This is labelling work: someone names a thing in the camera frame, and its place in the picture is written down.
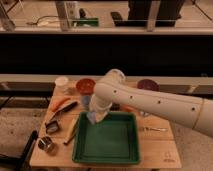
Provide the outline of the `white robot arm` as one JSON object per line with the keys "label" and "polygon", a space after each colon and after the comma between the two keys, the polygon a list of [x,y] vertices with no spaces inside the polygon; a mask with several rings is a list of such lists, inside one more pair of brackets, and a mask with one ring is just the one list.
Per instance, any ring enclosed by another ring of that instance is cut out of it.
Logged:
{"label": "white robot arm", "polygon": [[124,104],[213,137],[213,100],[126,86],[125,75],[111,69],[94,86],[89,110],[106,115],[113,103]]}

